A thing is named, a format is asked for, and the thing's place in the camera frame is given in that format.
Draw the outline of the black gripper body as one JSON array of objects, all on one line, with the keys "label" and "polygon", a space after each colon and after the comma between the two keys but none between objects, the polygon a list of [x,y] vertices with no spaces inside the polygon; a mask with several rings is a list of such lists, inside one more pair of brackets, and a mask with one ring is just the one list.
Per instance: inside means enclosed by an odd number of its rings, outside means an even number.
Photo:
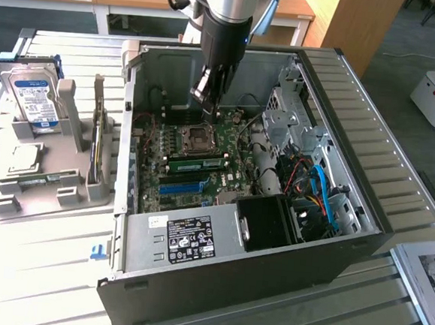
[{"label": "black gripper body", "polygon": [[230,23],[205,12],[201,30],[201,50],[209,78],[216,80],[234,72],[244,57],[252,17],[244,22]]}]

